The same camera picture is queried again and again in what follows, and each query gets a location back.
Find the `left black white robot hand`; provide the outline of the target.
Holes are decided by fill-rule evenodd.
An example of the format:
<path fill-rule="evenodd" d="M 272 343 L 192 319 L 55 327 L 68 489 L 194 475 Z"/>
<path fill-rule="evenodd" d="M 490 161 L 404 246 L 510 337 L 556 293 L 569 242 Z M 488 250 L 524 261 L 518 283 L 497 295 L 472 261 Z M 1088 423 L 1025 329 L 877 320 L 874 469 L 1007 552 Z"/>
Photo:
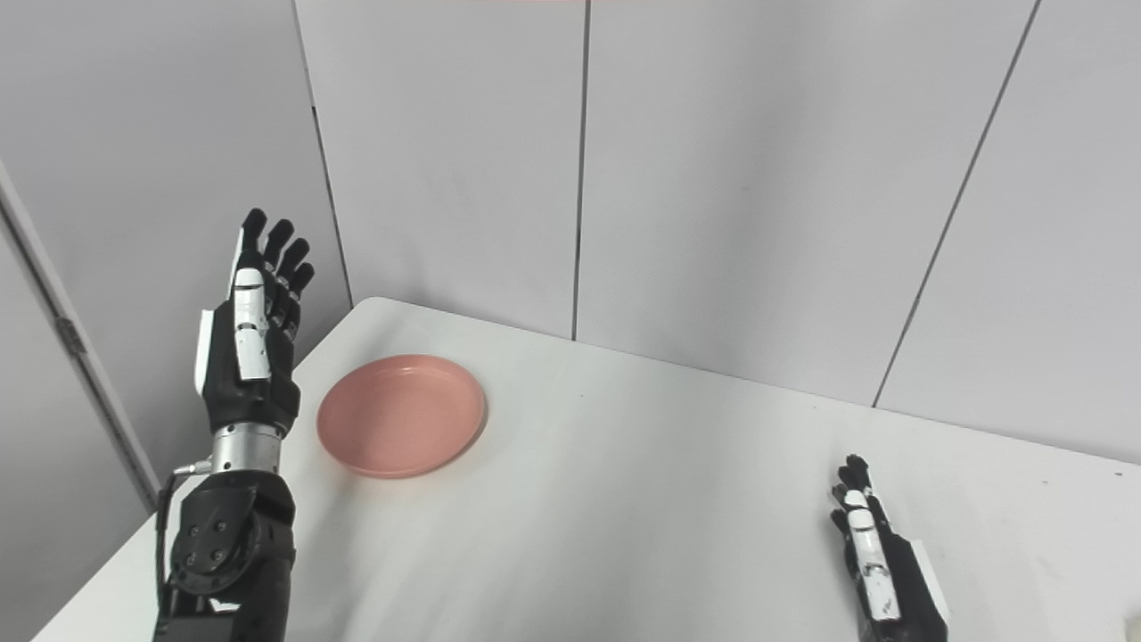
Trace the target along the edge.
<path fill-rule="evenodd" d="M 300 300 L 315 275 L 308 253 L 286 218 L 269 224 L 253 208 L 241 224 L 226 296 L 199 320 L 194 383 L 212 433 L 252 423 L 285 436 L 293 426 Z"/>

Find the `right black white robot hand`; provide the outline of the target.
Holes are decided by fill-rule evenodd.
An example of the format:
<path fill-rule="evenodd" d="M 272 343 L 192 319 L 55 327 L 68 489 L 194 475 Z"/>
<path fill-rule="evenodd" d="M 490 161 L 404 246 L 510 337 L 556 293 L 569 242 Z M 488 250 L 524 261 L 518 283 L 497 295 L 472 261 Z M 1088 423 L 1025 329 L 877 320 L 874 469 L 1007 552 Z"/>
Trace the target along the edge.
<path fill-rule="evenodd" d="M 848 455 L 831 495 L 836 507 L 830 519 L 843 537 L 861 641 L 947 641 L 947 603 L 926 548 L 896 533 L 867 461 Z"/>

